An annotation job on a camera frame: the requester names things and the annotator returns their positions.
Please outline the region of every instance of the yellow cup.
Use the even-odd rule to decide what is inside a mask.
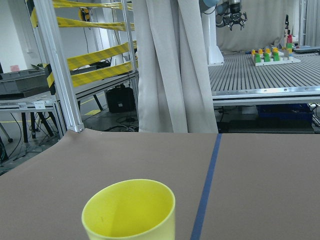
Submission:
[[[96,193],[81,219],[90,240],[175,240],[175,206],[163,183],[132,179]]]

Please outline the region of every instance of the curtain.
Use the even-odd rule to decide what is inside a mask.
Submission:
[[[139,131],[217,133],[199,1],[132,3]]]
[[[320,1],[308,0],[306,7],[305,45],[320,46]]]
[[[277,46],[284,38],[288,5],[292,0],[243,0],[241,11],[247,14],[247,22],[240,31],[234,25],[232,31],[225,26],[217,28],[217,45],[221,50],[249,51]]]

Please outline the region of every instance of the white label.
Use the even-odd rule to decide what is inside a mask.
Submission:
[[[25,102],[18,102],[18,106],[20,110],[27,110],[27,103]]]
[[[35,106],[35,109],[37,109],[37,110],[46,109],[45,101],[35,101],[34,106]]]

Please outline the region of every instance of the blue box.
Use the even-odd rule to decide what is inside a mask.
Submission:
[[[276,118],[281,120],[305,120],[312,123],[313,112],[306,103],[257,105],[260,118]]]

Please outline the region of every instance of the slotted metal table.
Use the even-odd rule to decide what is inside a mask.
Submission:
[[[244,52],[224,55],[209,68],[215,106],[320,101],[320,54],[294,53],[300,63],[254,66]]]

